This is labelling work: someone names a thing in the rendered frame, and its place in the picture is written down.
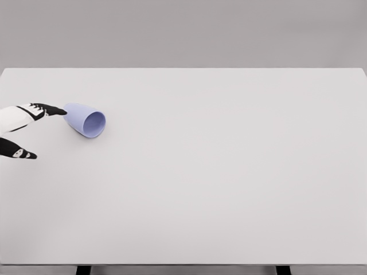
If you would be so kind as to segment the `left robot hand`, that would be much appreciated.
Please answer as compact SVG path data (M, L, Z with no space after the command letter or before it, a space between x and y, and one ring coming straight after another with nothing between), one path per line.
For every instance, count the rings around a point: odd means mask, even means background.
M37 159L35 153L2 136L23 129L44 117L66 114L67 111L64 109L44 103L12 105L0 109L0 156L12 159Z

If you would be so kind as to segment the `light purple cup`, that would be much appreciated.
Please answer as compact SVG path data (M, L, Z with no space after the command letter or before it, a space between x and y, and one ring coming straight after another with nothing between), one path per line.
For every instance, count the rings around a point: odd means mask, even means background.
M105 129L106 117L97 109L79 104L68 103L64 106L67 114L64 120L79 134L86 138L96 138Z

